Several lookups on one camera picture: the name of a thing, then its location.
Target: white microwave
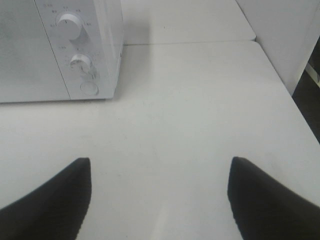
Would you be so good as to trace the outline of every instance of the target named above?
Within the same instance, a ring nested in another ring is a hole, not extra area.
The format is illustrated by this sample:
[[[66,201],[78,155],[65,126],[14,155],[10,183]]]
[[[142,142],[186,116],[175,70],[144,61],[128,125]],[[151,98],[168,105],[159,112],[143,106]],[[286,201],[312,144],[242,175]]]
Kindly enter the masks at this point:
[[[121,0],[0,0],[0,102],[110,99]]]

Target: dark floor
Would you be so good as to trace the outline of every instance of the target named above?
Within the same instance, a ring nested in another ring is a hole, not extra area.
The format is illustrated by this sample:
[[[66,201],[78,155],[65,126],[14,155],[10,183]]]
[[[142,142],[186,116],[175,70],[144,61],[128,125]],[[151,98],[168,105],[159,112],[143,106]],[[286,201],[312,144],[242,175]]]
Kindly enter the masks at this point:
[[[306,71],[292,98],[320,143],[320,88]]]

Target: white countertop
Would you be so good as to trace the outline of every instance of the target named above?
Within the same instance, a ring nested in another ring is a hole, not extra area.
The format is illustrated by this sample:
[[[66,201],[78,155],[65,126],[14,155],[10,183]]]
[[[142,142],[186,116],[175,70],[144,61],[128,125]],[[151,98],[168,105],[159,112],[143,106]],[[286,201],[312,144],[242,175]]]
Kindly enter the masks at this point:
[[[235,0],[122,0],[124,43],[254,40]]]
[[[78,240],[240,240],[227,197],[248,158],[320,205],[320,147],[255,42],[126,46],[113,100],[0,105],[0,208],[78,157]]]

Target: power knob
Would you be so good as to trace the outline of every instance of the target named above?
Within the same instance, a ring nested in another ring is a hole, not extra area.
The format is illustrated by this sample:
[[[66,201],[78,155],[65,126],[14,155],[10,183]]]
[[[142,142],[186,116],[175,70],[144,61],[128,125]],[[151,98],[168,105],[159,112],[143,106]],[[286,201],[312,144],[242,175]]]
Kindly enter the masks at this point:
[[[72,70],[90,74],[93,69],[93,63],[88,56],[83,54],[76,54],[71,58],[70,67]]]
[[[83,28],[81,19],[71,12],[60,14],[56,25],[60,34],[68,40],[77,39]]]

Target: microwave door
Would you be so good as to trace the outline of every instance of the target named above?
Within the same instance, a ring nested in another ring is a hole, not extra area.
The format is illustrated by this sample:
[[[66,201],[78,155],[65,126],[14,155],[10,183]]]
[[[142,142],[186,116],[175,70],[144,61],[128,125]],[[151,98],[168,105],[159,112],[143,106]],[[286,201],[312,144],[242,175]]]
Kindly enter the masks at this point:
[[[69,99],[34,0],[1,0],[0,102]]]

